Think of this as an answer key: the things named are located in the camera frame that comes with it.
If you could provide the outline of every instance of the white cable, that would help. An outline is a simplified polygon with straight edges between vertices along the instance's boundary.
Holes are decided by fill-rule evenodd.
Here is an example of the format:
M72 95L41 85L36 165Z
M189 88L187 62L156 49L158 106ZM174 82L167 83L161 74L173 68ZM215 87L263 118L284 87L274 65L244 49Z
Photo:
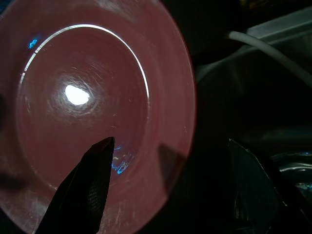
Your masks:
M275 59L277 62L282 64L286 69L288 69L296 77L301 79L310 88L312 88L312 75L308 73L305 69L303 69L301 66L299 66L296 62L292 61L283 53L281 53L279 50L275 49L266 42L253 36L247 35L245 33L235 31L229 32L226 38L237 40L247 45L256 47L258 50L262 51L263 53L267 54L268 56L270 56L271 58Z

